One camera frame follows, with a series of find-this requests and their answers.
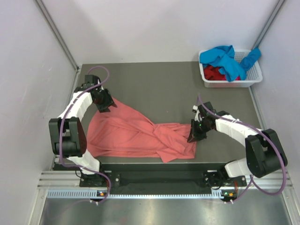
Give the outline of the pink t shirt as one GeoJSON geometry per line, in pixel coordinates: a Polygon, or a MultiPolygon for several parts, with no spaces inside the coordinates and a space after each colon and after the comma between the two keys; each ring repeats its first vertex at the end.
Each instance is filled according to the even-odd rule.
{"type": "Polygon", "coordinates": [[[87,149],[94,157],[160,158],[164,163],[193,159],[196,143],[188,143],[191,126],[153,123],[139,111],[115,100],[109,112],[96,112],[87,131],[87,149]]]}

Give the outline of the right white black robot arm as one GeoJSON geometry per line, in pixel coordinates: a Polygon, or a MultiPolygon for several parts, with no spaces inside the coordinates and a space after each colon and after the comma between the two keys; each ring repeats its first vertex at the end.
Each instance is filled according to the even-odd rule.
{"type": "Polygon", "coordinates": [[[217,112],[210,102],[194,105],[192,111],[195,118],[191,120],[187,142],[199,142],[207,138],[209,131],[216,130],[245,148],[245,158],[228,162],[219,170],[223,185],[231,185],[240,176],[261,178],[287,166],[282,144],[273,129],[252,128],[225,111],[217,112]]]}

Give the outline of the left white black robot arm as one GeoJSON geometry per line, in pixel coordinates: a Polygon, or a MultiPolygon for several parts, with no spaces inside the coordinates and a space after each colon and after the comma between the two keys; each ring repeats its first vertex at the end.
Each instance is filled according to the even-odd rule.
{"type": "Polygon", "coordinates": [[[100,78],[86,75],[84,83],[75,89],[64,112],[49,120],[52,151],[59,156],[62,164],[67,159],[72,162],[73,167],[79,169],[83,186],[109,186],[110,181],[102,164],[88,150],[82,126],[82,119],[91,105],[95,105],[99,113],[108,113],[111,107],[117,106],[100,78]]]}

